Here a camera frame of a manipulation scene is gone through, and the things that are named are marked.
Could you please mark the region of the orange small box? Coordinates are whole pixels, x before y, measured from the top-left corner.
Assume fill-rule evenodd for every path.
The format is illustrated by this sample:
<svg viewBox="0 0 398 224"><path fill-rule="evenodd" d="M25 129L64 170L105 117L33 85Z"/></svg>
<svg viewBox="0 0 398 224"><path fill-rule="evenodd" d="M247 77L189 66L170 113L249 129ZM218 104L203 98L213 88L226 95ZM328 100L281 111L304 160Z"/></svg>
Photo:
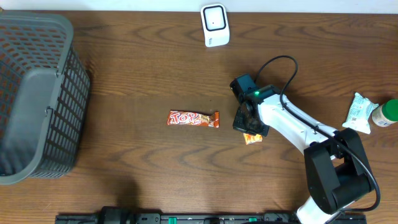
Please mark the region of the orange small box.
<svg viewBox="0 0 398 224"><path fill-rule="evenodd" d="M262 141L262 136L260 134L252 135L252 134L244 133L243 136L244 136L246 145L250 145L250 144L254 144L254 143Z"/></svg>

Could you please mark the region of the red snack wrapper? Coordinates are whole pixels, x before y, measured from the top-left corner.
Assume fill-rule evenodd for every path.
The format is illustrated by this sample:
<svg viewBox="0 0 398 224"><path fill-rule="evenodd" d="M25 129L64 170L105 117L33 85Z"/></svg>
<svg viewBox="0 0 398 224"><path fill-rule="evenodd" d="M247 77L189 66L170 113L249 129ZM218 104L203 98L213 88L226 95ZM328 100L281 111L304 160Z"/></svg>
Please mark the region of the red snack wrapper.
<svg viewBox="0 0 398 224"><path fill-rule="evenodd" d="M190 125L218 128L220 126L220 114L218 111L211 115L207 115L191 111L171 110L167 118L167 125Z"/></svg>

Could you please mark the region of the mint green wipes pack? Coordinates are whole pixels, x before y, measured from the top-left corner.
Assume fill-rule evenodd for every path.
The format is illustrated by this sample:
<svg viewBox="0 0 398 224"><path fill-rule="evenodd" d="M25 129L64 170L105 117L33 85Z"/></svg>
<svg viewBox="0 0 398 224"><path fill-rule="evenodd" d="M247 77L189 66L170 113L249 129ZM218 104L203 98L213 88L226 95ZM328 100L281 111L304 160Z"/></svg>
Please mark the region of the mint green wipes pack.
<svg viewBox="0 0 398 224"><path fill-rule="evenodd" d="M355 93L346 121L342 124L342 127L370 134L371 128L368 119L378 106L379 104L372 103L368 98Z"/></svg>

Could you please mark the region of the green lid jar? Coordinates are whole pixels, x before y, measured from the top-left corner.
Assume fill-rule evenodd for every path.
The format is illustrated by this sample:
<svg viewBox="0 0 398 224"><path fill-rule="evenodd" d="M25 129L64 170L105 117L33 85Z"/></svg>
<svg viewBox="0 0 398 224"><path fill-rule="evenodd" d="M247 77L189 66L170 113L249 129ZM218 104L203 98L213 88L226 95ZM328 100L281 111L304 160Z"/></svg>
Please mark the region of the green lid jar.
<svg viewBox="0 0 398 224"><path fill-rule="evenodd" d="M389 100L383 105L377 107L372 112L371 117L377 126L384 128L398 121L397 110L397 100Z"/></svg>

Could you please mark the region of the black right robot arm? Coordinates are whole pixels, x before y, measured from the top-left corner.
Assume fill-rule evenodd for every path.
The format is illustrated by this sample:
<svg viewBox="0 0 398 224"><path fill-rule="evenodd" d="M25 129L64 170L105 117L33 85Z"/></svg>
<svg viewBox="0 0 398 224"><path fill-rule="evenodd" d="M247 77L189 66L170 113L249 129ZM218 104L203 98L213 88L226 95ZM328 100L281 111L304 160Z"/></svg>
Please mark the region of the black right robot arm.
<svg viewBox="0 0 398 224"><path fill-rule="evenodd" d="M359 134L324 125L293 105L273 85L259 88L250 75L230 88L239 102L233 128L251 137L273 128L304 156L308 200L296 211L299 223L330 223L350 204L372 192L375 178Z"/></svg>

